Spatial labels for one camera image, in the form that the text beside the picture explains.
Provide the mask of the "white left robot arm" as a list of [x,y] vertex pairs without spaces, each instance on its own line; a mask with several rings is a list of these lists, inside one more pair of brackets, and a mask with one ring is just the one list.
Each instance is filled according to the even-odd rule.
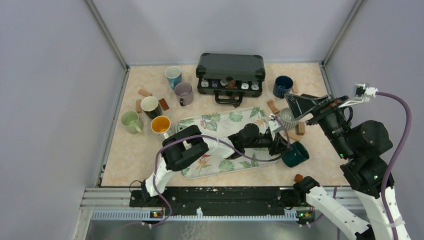
[[198,126],[191,125],[162,142],[152,174],[141,182],[141,200],[149,207],[156,206],[173,175],[204,155],[235,160],[244,157],[247,149],[267,149],[273,162],[281,159],[291,148],[289,139],[285,139],[277,130],[267,128],[261,133],[253,123],[221,138],[206,135]]

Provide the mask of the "light blue dotted mug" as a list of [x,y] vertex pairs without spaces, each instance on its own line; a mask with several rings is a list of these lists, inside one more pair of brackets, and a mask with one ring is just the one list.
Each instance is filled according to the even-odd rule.
[[183,81],[182,70],[178,66],[170,66],[165,70],[165,77],[167,78],[172,90]]

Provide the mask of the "grey striped ribbed cup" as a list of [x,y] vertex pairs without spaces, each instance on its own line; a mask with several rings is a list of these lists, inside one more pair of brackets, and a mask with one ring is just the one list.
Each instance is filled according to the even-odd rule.
[[287,130],[293,130],[298,125],[299,121],[295,120],[295,117],[289,107],[283,108],[279,112],[278,116]]

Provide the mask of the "light green mug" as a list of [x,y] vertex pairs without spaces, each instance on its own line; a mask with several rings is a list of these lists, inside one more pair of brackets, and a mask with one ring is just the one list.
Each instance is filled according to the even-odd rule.
[[143,132],[144,124],[136,111],[125,112],[121,116],[120,122],[130,134],[141,134]]

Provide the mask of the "dark blue mug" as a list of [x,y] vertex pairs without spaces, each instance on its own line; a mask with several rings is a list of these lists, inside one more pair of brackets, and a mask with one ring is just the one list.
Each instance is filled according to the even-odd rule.
[[289,76],[278,76],[274,81],[272,93],[275,97],[283,99],[293,88],[293,85],[294,81]]

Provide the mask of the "lilac purple mug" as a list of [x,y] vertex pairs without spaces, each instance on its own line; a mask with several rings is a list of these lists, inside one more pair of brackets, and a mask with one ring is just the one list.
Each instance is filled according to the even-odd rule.
[[174,93],[181,107],[190,105],[194,101],[193,88],[188,82],[178,83],[174,88]]

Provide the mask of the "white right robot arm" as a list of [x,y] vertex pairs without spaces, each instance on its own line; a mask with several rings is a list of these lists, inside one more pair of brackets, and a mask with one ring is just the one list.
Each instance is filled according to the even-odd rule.
[[364,90],[353,99],[331,95],[316,97],[307,94],[287,94],[285,99],[294,117],[307,114],[308,125],[319,125],[335,151],[347,163],[341,170],[351,189],[361,201],[367,220],[357,218],[310,176],[294,184],[293,200],[299,206],[314,206],[331,220],[350,240],[407,240],[405,222],[396,204],[394,160],[385,162],[381,155],[393,147],[385,126],[367,120],[351,127],[344,110],[379,96],[375,89]]

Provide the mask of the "dark teal mug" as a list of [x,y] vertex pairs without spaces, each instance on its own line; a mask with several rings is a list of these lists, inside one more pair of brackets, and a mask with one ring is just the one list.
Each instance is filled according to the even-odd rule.
[[283,163],[289,168],[296,167],[309,159],[309,152],[305,146],[298,141],[294,142],[291,145],[291,149],[288,150],[287,153],[282,157]]

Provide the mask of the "black glossy mug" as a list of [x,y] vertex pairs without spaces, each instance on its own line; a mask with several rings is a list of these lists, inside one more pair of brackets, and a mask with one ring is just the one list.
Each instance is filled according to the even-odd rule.
[[140,107],[151,120],[162,115],[160,102],[154,96],[147,96],[142,99]]

